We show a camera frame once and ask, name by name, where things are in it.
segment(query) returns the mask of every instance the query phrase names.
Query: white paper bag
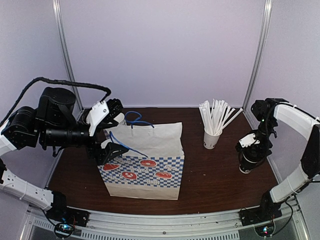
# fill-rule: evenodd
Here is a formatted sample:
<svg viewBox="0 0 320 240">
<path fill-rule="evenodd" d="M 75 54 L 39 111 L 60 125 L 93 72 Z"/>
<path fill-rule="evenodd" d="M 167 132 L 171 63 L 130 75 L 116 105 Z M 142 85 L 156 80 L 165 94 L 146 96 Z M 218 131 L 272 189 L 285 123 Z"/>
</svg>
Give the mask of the white paper bag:
<svg viewBox="0 0 320 240">
<path fill-rule="evenodd" d="M 98 166 L 111 196 L 178 199 L 184 166 L 182 123 L 153 126 L 120 125 L 105 130 L 104 145 L 111 140 L 111 132 L 115 143 L 132 149 Z"/>
</svg>

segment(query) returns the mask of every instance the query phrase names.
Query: cup of straws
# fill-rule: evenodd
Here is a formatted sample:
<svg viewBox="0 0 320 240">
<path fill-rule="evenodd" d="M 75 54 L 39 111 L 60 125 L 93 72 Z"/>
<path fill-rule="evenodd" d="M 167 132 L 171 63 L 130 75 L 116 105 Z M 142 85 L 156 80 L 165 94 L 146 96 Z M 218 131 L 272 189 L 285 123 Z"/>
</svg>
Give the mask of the cup of straws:
<svg viewBox="0 0 320 240">
<path fill-rule="evenodd" d="M 222 132 L 242 111 L 240 110 L 234 114 L 234 108 L 231 108 L 229 104 L 224 100 L 214 100 L 212 107 L 210 108 L 209 101 L 199 104 L 199 110 L 204 125 L 204 138 L 203 145 L 206 149 L 213 149 Z"/>
</svg>

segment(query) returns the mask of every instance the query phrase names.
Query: blue string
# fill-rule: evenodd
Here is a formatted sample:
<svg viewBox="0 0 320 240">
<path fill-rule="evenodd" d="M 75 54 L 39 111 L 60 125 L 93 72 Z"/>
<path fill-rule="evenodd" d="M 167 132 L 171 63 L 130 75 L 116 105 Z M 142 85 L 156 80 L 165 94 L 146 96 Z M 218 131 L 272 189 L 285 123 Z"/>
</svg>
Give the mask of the blue string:
<svg viewBox="0 0 320 240">
<path fill-rule="evenodd" d="M 138 114 L 138 117 L 137 117 L 135 120 L 133 120 L 133 121 L 129 121 L 129 120 L 127 119 L 127 115 L 128 115 L 128 114 Z M 147 122 L 147 121 L 141 121 L 141 120 L 140 120 L 141 118 L 142 118 L 142 115 L 141 115 L 139 112 L 137 112 L 137 111 L 128 111 L 128 112 L 124 115 L 124 119 L 126 120 L 126 122 L 127 122 L 128 124 L 131 124 L 131 128 L 132 128 L 132 129 L 134 128 L 134 124 L 147 124 L 147 125 L 150 125 L 150 126 L 152 126 L 153 128 L 155 128 L 155 126 L 153 126 L 152 123 Z"/>
<path fill-rule="evenodd" d="M 125 147 L 126 149 L 129 149 L 129 150 L 131 150 L 131 151 L 134 151 L 134 152 L 136 152 L 136 153 L 138 153 L 138 154 L 141 154 L 142 156 L 145 156 L 146 158 L 148 158 L 148 156 L 145 155 L 145 154 L 143 154 L 142 152 L 139 152 L 138 150 L 134 150 L 134 149 L 132 149 L 131 147 L 128 147 L 128 146 L 124 145 L 122 142 L 120 142 L 118 139 L 116 139 L 116 137 L 114 136 L 114 134 L 112 133 L 112 131 L 109 132 L 109 136 L 110 136 L 111 142 L 114 142 L 114 140 L 115 140 L 118 144 L 120 144 L 121 146 Z"/>
</svg>

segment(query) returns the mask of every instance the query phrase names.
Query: blue and white checkered pattern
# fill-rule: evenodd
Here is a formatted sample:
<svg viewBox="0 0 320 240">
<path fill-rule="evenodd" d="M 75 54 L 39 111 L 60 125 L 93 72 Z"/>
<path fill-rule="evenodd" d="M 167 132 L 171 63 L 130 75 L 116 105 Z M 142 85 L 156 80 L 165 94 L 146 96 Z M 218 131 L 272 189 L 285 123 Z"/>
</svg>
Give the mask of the blue and white checkered pattern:
<svg viewBox="0 0 320 240">
<path fill-rule="evenodd" d="M 153 160 L 156 166 L 143 166 L 141 160 Z M 177 157 L 137 157 L 120 156 L 116 157 L 109 164 L 120 165 L 113 170 L 104 170 L 104 166 L 98 166 L 103 181 L 107 184 L 129 184 L 141 186 L 153 186 L 157 188 L 178 188 L 180 187 L 184 159 Z M 136 179 L 123 177 L 124 172 L 134 173 Z M 156 173 L 169 173 L 171 178 L 161 178 Z"/>
</svg>

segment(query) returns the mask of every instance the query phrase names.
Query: black cable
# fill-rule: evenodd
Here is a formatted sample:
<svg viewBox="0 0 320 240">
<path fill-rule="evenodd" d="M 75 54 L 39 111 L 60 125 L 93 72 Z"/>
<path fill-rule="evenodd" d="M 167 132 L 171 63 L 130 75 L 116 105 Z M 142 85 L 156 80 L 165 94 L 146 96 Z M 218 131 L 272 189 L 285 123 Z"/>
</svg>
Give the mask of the black cable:
<svg viewBox="0 0 320 240">
<path fill-rule="evenodd" d="M 0 122 L 0 126 L 2 126 L 5 121 L 10 117 L 10 115 L 12 114 L 12 112 L 14 111 L 14 109 L 16 108 L 16 106 L 18 105 L 18 103 L 20 102 L 20 100 L 22 99 L 22 97 L 24 96 L 24 94 L 26 93 L 26 91 L 36 82 L 45 82 L 47 84 L 55 84 L 55 85 L 67 85 L 67 86 L 72 86 L 72 87 L 80 87 L 80 88 L 88 88 L 88 89 L 97 89 L 97 90 L 101 90 L 103 92 L 106 92 L 105 96 L 101 99 L 101 101 L 105 100 L 107 96 L 109 96 L 111 94 L 111 90 L 108 87 L 105 86 L 101 86 L 101 85 L 97 85 L 97 84 L 91 84 L 91 83 L 84 83 L 84 82 L 73 82 L 73 81 L 67 81 L 67 80 L 50 80 L 48 78 L 44 78 L 44 77 L 37 77 L 35 79 L 33 79 L 31 82 L 29 82 L 24 89 L 22 90 L 22 92 L 20 93 L 19 97 L 17 98 L 17 100 L 15 101 L 15 103 L 13 104 L 13 106 L 11 107 L 11 109 L 9 110 L 9 112 L 7 113 L 7 115 L 4 117 L 4 119 Z"/>
<path fill-rule="evenodd" d="M 291 219 L 292 219 L 292 216 L 294 215 L 294 209 L 292 208 L 292 206 L 291 206 L 289 203 L 287 203 L 288 199 L 289 199 L 289 198 L 287 198 L 284 203 L 291 209 L 291 215 L 290 215 L 288 221 L 287 221 L 277 232 L 275 232 L 275 233 L 273 233 L 273 234 L 271 235 L 272 237 L 273 237 L 274 235 L 280 233 L 280 232 L 289 224 L 289 222 L 290 222 Z"/>
<path fill-rule="evenodd" d="M 54 233 L 54 235 L 55 235 L 57 238 L 59 238 L 59 239 L 67 239 L 68 237 L 70 237 L 70 236 L 74 233 L 74 231 L 75 231 L 75 227 L 74 227 L 74 226 L 71 226 L 70 224 L 68 224 L 68 223 L 66 223 L 66 222 L 58 222 L 57 224 L 54 224 L 54 223 L 50 220 L 50 218 L 48 218 L 46 212 L 45 212 L 43 209 L 41 209 L 41 211 L 43 212 L 43 214 L 44 214 L 45 218 L 48 220 L 48 222 L 51 223 L 51 224 L 54 226 L 54 228 L 53 228 L 53 233 Z M 61 229 L 61 228 L 60 228 L 60 225 L 61 225 L 61 224 L 69 226 L 72 230 L 66 231 L 65 229 Z M 63 234 L 61 234 L 61 233 L 58 233 L 57 230 L 59 230 L 59 231 L 62 232 L 62 233 L 68 232 L 68 234 L 67 234 L 67 235 L 63 235 Z"/>
</svg>

